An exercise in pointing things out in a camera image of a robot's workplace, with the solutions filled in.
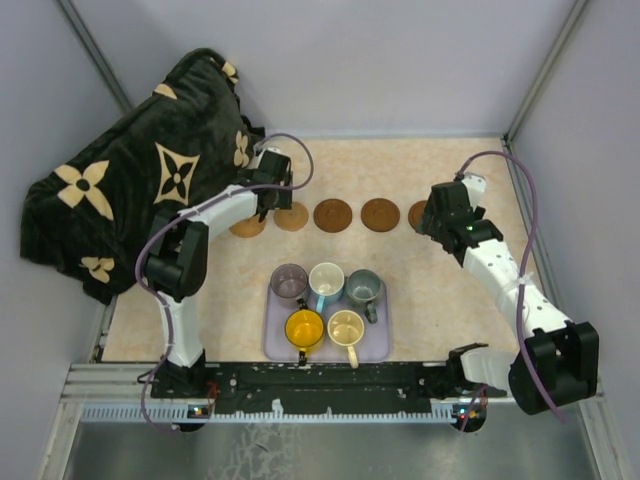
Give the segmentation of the dark wooden coaster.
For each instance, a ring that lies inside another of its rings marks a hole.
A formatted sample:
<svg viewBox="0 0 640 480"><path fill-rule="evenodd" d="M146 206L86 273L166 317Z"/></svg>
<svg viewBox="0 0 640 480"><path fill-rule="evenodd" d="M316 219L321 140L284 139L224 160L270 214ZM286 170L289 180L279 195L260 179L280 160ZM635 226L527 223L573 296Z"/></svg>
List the dark wooden coaster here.
<svg viewBox="0 0 640 480"><path fill-rule="evenodd" d="M414 203L408 213L408 221L413 230L421 235L426 234L429 222L428 201Z"/></svg>
<svg viewBox="0 0 640 480"><path fill-rule="evenodd" d="M374 232L384 233L393 230L399 223L400 211L397 205L386 198L374 198L361 208L362 223Z"/></svg>
<svg viewBox="0 0 640 480"><path fill-rule="evenodd" d="M353 220L351 207L341 199L330 198L321 201L314 209L316 226L327 233L339 233L350 226Z"/></svg>

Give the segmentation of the woven rattan coaster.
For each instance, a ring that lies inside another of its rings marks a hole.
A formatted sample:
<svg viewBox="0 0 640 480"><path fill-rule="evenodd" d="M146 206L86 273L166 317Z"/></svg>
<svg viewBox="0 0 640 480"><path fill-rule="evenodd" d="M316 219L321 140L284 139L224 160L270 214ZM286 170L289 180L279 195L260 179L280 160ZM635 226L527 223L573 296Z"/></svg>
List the woven rattan coaster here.
<svg viewBox="0 0 640 480"><path fill-rule="evenodd" d="M273 219L278 228L288 232L295 232L301 230L307 224L309 212L302 203L294 201L290 209L276 210Z"/></svg>
<svg viewBox="0 0 640 480"><path fill-rule="evenodd" d="M239 238L253 238L260 235L266 227L266 221L260 220L258 216L254 216L237 222L229 231Z"/></svg>

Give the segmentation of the grey ceramic mug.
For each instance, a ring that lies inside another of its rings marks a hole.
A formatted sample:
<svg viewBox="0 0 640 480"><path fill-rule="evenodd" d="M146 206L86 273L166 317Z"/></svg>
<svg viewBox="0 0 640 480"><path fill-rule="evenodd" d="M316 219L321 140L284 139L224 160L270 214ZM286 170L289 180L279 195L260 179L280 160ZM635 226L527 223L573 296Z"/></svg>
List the grey ceramic mug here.
<svg viewBox="0 0 640 480"><path fill-rule="evenodd" d="M345 281L345 293L351 306L364 311L370 324L378 322L377 306L382 298L383 282L371 270L354 271Z"/></svg>

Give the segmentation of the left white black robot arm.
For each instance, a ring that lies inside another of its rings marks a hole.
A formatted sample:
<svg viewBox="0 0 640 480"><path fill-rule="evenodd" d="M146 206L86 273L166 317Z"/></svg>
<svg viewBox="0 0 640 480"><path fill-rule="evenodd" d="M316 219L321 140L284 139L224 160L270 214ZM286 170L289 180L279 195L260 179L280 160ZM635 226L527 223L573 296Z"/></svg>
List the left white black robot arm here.
<svg viewBox="0 0 640 480"><path fill-rule="evenodd" d="M199 338L196 294L207 276L210 241L235 224L292 205L291 159L275 147L261 151L254 167L214 197L153 220L141 274L156 297L167 351L153 374L154 396L194 397L208 384Z"/></svg>

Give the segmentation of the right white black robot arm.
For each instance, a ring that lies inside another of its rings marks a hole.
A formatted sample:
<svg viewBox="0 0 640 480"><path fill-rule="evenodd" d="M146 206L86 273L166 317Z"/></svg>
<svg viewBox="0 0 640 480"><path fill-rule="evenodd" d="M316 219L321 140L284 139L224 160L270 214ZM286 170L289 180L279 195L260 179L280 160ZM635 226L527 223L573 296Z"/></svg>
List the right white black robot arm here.
<svg viewBox="0 0 640 480"><path fill-rule="evenodd" d="M417 229L454 256L488 292L519 344L517 353L474 343L452 350L448 387L461 396L481 384L512 395L535 415L595 395L599 335L575 323L522 275L479 201L486 182L466 176L432 186Z"/></svg>

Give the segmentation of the purple glass mug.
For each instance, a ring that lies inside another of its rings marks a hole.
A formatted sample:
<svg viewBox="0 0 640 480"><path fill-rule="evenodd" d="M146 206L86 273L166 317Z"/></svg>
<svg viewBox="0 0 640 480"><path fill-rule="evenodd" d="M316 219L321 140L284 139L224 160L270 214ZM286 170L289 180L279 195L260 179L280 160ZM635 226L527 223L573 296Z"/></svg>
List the purple glass mug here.
<svg viewBox="0 0 640 480"><path fill-rule="evenodd" d="M276 304L289 310L297 310L309 297L308 275L297 264L278 266L271 275L269 287Z"/></svg>

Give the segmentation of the white light blue mug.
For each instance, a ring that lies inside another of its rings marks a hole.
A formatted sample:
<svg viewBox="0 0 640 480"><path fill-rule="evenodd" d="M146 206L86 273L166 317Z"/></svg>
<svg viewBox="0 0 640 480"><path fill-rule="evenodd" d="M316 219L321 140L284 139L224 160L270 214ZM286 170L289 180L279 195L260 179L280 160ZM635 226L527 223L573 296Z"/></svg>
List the white light blue mug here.
<svg viewBox="0 0 640 480"><path fill-rule="evenodd" d="M309 286L316 297L317 313L321 314L325 307L336 303L342 296L345 275L342 269L331 262L317 264L309 273Z"/></svg>

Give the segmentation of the lavender plastic tray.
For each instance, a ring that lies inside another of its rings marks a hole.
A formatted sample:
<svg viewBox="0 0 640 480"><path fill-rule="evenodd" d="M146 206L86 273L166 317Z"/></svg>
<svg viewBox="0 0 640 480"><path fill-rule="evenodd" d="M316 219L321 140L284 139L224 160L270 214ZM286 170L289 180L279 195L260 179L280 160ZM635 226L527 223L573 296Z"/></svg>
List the lavender plastic tray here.
<svg viewBox="0 0 640 480"><path fill-rule="evenodd" d="M282 305L277 295L267 286L267 299L265 302L265 315L262 334L262 350L264 355L277 363L297 363L299 351L285 336L285 323L288 317L295 311L294 307ZM361 363L384 362L392 350L391 315L386 284L381 282L381 297L376 306L378 321L370 324L360 308L353 307L349 303L346 294L335 304L325 307L322 312L324 322L340 310L357 311L365 324L362 339L355 345L358 360ZM320 349L312 352L309 363L348 363L348 354L345 348L334 344L327 335Z"/></svg>

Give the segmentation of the cream ceramic mug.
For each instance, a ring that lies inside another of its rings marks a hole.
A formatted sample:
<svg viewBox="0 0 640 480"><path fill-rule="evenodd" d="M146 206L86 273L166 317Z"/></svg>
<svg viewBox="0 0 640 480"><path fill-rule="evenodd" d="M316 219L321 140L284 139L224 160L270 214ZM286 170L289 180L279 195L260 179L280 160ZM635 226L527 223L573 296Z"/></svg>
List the cream ceramic mug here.
<svg viewBox="0 0 640 480"><path fill-rule="evenodd" d="M331 342L344 350L350 366L359 367L356 345L364 336L365 326L361 316L352 310L340 310L334 313L327 325L327 334Z"/></svg>

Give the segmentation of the yellow glass mug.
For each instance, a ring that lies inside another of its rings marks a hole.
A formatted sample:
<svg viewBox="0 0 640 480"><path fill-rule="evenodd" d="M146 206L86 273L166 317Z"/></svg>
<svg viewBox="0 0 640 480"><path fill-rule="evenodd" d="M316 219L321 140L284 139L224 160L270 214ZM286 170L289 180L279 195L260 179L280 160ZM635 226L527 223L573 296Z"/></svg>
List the yellow glass mug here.
<svg viewBox="0 0 640 480"><path fill-rule="evenodd" d="M310 356L324 344L324 321L318 313L309 309L292 313L285 322L284 331L287 341L297 350L299 366L306 365Z"/></svg>

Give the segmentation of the black floral plush blanket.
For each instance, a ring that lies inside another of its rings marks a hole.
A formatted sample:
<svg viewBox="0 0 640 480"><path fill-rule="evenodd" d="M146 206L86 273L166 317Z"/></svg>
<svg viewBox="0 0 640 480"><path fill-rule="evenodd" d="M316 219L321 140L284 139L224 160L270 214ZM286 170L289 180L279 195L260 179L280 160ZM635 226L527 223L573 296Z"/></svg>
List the black floral plush blanket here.
<svg viewBox="0 0 640 480"><path fill-rule="evenodd" d="M238 81L217 52L186 54L142 104L29 188L21 257L102 303L127 291L155 215L213 197L248 167L264 131L242 115Z"/></svg>

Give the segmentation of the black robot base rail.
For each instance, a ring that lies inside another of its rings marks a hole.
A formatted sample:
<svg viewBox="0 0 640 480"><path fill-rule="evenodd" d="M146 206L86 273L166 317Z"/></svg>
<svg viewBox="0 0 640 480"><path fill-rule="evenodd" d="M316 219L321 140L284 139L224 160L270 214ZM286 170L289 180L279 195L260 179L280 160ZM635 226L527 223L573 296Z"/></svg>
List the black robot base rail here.
<svg viewBox="0 0 640 480"><path fill-rule="evenodd" d="M426 413L433 400L459 398L479 385L442 362L347 363L221 362L206 364L204 390L189 397L214 402L217 413L269 412L278 400L286 413Z"/></svg>

